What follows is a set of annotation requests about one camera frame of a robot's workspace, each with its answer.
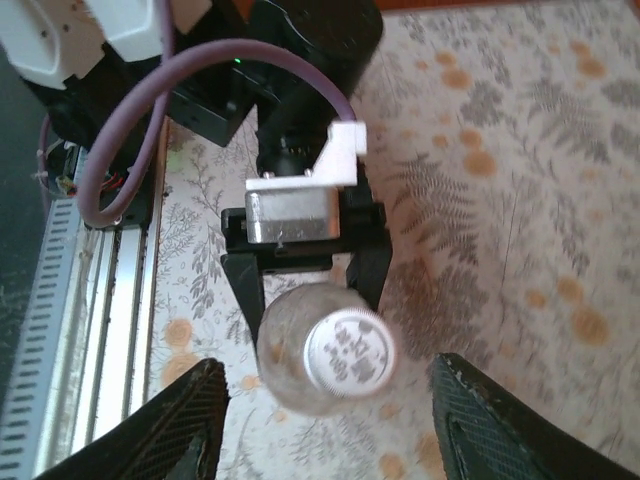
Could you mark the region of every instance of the textured black grip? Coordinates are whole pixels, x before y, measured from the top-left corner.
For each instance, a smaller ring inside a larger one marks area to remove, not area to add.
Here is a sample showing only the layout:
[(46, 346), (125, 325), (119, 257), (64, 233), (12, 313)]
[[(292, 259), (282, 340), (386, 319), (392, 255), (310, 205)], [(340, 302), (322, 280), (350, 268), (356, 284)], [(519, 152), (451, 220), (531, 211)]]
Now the textured black grip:
[(37, 480), (215, 478), (228, 404), (224, 366), (202, 360), (116, 428)]
[(433, 417), (449, 480), (639, 480), (456, 354), (438, 355)]

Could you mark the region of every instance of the floral tablecloth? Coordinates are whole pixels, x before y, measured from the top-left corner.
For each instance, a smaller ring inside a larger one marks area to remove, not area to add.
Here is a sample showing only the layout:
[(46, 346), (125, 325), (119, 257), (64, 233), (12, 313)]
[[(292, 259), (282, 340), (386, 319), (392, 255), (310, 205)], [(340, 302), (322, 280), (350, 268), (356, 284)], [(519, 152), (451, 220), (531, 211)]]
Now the floral tablecloth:
[[(215, 357), (222, 479), (444, 479), (427, 370), (455, 351), (640, 473), (640, 23), (622, 0), (391, 15), (354, 104), (394, 258), (391, 390), (343, 416), (261, 384), (219, 213), (255, 175), (255, 117), (220, 149), (173, 127), (150, 394)], [(340, 281), (339, 266), (331, 277)], [(269, 299), (321, 275), (266, 280)]]

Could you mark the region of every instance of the slotted metal strip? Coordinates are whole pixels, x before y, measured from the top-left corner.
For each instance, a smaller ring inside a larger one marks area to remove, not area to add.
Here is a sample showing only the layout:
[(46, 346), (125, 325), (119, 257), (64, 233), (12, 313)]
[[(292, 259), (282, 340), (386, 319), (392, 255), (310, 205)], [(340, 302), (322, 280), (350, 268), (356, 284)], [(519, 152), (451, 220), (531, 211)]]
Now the slotted metal strip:
[(0, 424), (2, 480), (33, 477), (79, 228), (74, 202), (54, 201)]
[(0, 480), (32, 479), (144, 403), (163, 182), (161, 156), (148, 232), (88, 231), (72, 200), (53, 202), (0, 420)]

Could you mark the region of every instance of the white plastic mount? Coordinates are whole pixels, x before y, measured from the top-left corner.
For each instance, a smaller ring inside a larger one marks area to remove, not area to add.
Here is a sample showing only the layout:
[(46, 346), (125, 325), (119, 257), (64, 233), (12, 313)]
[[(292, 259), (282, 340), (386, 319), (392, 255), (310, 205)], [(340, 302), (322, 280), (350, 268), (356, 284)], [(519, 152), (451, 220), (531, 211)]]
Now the white plastic mount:
[(77, 0), (1, 0), (0, 42), (22, 78), (58, 90), (104, 56), (104, 35)]
[[(127, 62), (162, 53), (156, 0), (85, 0), (109, 44)], [(176, 28), (189, 32), (211, 9), (211, 0), (171, 0)]]
[(327, 143), (309, 175), (251, 178), (247, 191), (291, 188), (347, 187), (358, 183), (358, 155), (367, 153), (367, 126), (363, 122), (333, 122)]

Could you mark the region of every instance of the white 3d-printed bracket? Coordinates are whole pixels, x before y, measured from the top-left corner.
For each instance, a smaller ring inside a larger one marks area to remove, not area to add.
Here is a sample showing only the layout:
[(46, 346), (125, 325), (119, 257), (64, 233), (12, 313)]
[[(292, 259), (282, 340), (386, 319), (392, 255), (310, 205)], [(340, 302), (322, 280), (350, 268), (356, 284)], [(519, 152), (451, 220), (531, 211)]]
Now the white 3d-printed bracket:
[(291, 188), (347, 187), (358, 183), (358, 155), (367, 153), (367, 126), (364, 122), (333, 122), (327, 143), (310, 175), (251, 178), (247, 191)]

